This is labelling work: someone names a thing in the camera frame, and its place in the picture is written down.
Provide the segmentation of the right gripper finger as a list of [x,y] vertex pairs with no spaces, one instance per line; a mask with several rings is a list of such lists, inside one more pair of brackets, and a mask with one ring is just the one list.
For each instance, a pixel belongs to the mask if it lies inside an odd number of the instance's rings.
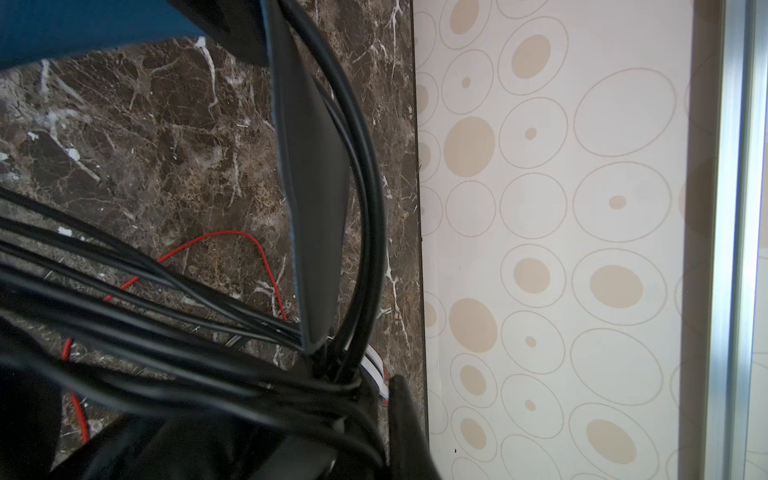
[[401,375],[389,382],[388,430],[392,479],[440,479],[408,384]]

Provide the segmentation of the white black headphones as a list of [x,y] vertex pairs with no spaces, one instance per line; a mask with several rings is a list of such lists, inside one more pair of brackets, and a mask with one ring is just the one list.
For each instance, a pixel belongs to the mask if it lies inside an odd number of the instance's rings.
[[363,371],[373,381],[375,391],[379,399],[384,403],[389,403],[389,374],[384,366],[383,360],[376,350],[368,345],[360,364]]

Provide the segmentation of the black blue headphones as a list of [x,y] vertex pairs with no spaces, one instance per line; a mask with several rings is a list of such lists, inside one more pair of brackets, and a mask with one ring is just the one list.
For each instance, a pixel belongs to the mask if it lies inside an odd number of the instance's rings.
[[100,19],[130,38],[190,23],[236,58],[268,69],[278,167],[291,219],[300,323],[290,326],[173,273],[127,243],[29,197],[3,200],[85,234],[69,238],[3,220],[11,233],[171,287],[225,317],[225,327],[294,346],[306,361],[287,372],[172,326],[186,314],[58,265],[101,291],[92,297],[1,269],[3,307],[63,328],[164,372],[161,379],[45,355],[1,326],[1,362],[123,411],[101,437],[55,470],[66,479],[386,479],[375,424],[358,405],[358,373],[378,304],[385,218],[378,166],[364,117],[330,46],[294,1],[153,1],[133,20],[115,7]]

